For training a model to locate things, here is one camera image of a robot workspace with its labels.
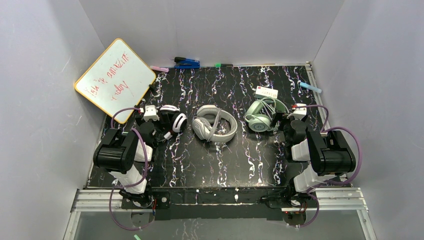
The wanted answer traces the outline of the mint green headphones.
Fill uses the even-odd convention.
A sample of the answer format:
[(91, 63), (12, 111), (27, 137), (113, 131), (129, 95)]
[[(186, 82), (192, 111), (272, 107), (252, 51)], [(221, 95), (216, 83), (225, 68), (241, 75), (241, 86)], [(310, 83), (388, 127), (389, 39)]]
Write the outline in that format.
[(257, 133), (274, 131), (272, 125), (276, 113), (288, 113), (288, 107), (277, 98), (263, 97), (256, 99), (244, 115), (248, 127)]

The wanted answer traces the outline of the grey white headphones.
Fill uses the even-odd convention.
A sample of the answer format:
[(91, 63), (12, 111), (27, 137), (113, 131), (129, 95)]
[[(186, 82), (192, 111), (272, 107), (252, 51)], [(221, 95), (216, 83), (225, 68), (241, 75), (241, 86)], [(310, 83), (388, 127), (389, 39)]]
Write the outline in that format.
[[(220, 120), (229, 122), (230, 130), (226, 134), (216, 134)], [(213, 105), (201, 106), (191, 123), (192, 129), (200, 140), (207, 142), (227, 143), (233, 139), (237, 133), (238, 122), (229, 112)]]

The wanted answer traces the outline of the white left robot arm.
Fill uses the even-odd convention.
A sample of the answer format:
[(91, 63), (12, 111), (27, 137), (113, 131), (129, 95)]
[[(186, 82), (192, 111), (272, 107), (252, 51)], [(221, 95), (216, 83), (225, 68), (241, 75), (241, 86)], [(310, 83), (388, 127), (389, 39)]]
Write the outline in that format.
[(93, 165), (121, 184), (128, 196), (149, 192), (149, 162), (161, 142), (169, 140), (186, 124), (179, 111), (158, 111), (154, 116), (137, 114), (128, 129), (110, 125), (93, 153)]

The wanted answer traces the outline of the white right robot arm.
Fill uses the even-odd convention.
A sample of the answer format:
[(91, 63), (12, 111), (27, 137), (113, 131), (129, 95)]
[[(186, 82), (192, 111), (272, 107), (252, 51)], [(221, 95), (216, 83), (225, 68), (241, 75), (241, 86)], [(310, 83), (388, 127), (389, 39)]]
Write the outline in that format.
[(284, 134), (285, 159), (289, 163), (306, 162), (308, 166), (283, 190), (268, 194), (270, 208), (303, 207), (319, 185), (355, 170), (356, 158), (341, 131), (309, 130), (304, 118), (296, 119), (288, 113), (278, 114), (277, 119)]

